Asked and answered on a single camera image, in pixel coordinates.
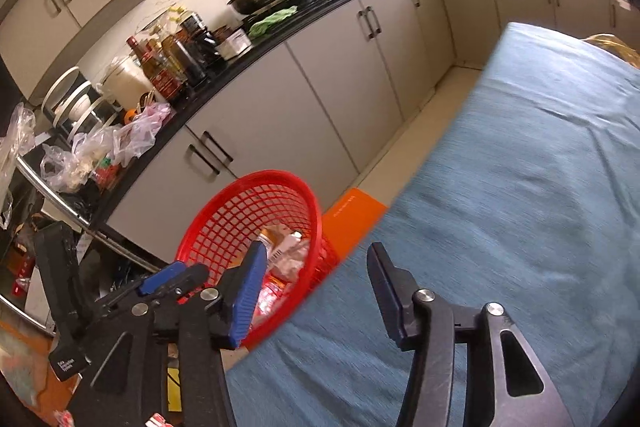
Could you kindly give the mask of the yellow plastic bag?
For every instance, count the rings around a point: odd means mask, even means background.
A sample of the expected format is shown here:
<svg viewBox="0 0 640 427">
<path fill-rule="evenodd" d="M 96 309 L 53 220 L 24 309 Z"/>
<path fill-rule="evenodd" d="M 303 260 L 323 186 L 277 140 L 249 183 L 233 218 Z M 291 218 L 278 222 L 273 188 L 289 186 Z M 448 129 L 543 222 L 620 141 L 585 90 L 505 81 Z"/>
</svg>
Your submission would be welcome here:
<svg viewBox="0 0 640 427">
<path fill-rule="evenodd" d="M 595 34 L 585 38 L 584 41 L 617 56 L 627 64 L 634 66 L 636 69 L 640 68 L 639 53 L 634 48 L 624 43 L 622 39 L 617 38 L 616 35 Z"/>
</svg>

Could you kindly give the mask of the clear plastic bags on counter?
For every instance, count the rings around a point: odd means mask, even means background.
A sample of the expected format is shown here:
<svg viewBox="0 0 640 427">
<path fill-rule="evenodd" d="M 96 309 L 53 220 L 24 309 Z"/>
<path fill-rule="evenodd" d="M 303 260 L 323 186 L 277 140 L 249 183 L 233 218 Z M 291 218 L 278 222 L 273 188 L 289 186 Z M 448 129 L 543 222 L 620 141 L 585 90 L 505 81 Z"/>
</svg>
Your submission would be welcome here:
<svg viewBox="0 0 640 427">
<path fill-rule="evenodd" d="M 56 193 L 79 192 L 89 181 L 105 191 L 115 183 L 120 170 L 151 150 L 171 114 L 168 103 L 155 102 L 125 126 L 79 133 L 70 150 L 45 145 L 41 179 Z"/>
</svg>

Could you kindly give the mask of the orange stool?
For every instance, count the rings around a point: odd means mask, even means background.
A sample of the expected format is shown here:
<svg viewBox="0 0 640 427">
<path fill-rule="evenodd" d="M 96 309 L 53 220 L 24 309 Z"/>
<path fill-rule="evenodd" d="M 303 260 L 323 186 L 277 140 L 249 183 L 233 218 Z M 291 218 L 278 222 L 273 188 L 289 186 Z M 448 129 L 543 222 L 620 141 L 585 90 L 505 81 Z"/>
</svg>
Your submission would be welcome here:
<svg viewBox="0 0 640 427">
<path fill-rule="evenodd" d="M 387 206 L 358 187 L 350 188 L 322 217 L 323 234 L 345 260 L 386 213 Z"/>
</svg>

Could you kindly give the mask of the green cloth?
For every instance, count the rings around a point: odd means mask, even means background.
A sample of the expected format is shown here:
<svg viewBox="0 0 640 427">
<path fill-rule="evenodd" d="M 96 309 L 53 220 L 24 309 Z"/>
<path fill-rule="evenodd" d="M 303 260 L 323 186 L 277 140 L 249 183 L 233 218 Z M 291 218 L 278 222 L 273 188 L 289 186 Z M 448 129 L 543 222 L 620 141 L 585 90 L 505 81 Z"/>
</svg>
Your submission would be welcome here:
<svg viewBox="0 0 640 427">
<path fill-rule="evenodd" d="M 280 24 L 285 20 L 293 17 L 297 13 L 297 11 L 298 9 L 296 8 L 296 6 L 291 6 L 290 8 L 274 12 L 273 14 L 264 17 L 262 20 L 258 20 L 258 22 L 250 26 L 250 30 L 248 31 L 248 38 L 254 40 L 262 37 L 277 24 Z"/>
</svg>

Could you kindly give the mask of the sauce bottles group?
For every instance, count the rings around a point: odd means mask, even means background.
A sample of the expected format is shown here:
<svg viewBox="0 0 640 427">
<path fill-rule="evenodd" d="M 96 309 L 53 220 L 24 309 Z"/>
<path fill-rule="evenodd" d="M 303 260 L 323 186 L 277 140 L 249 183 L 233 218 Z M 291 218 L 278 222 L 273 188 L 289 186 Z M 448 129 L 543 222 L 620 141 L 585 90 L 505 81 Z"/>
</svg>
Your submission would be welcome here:
<svg viewBox="0 0 640 427">
<path fill-rule="evenodd" d="M 180 5 L 171 5 L 127 44 L 143 74 L 172 106 L 192 98 L 227 67 L 204 20 Z"/>
</svg>

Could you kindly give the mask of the white red plastic bag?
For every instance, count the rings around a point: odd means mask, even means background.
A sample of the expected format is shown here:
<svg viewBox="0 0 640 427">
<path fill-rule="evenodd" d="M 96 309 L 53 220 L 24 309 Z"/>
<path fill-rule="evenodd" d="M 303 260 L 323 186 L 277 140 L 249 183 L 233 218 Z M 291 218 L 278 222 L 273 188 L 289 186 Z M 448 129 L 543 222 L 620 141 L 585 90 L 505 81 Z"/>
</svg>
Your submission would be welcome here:
<svg viewBox="0 0 640 427">
<path fill-rule="evenodd" d="M 267 225 L 258 239 L 267 251 L 267 268 L 254 311 L 253 326 L 265 321 L 280 306 L 280 301 L 298 280 L 305 266 L 310 239 L 282 223 Z"/>
</svg>

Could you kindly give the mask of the blue tablecloth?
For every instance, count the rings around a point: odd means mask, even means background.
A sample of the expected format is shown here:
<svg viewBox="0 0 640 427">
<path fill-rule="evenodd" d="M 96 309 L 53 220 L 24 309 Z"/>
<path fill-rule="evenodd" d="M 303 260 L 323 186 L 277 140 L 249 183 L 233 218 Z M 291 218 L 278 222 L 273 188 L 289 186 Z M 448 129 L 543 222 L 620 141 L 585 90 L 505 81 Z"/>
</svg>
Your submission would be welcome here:
<svg viewBox="0 0 640 427">
<path fill-rule="evenodd" d="M 501 303 L 578 426 L 608 420 L 639 360 L 639 72 L 511 24 L 460 114 L 371 231 L 450 303 Z M 359 246 L 227 375 L 241 426 L 391 426 L 411 357 Z"/>
</svg>

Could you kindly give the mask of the red plastic mesh basket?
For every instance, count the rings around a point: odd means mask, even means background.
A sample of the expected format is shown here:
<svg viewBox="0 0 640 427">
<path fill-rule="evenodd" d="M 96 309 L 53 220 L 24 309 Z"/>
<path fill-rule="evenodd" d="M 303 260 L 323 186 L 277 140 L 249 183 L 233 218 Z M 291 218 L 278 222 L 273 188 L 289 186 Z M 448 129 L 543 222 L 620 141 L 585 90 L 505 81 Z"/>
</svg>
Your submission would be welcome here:
<svg viewBox="0 0 640 427">
<path fill-rule="evenodd" d="M 214 196 L 186 229 L 175 259 L 209 269 L 216 285 L 236 257 L 267 225 L 285 225 L 309 242 L 298 279 L 274 295 L 271 312 L 253 325 L 242 346 L 253 349 L 268 338 L 337 267 L 340 257 L 323 234 L 318 199 L 298 176 L 262 170 L 242 176 Z"/>
</svg>

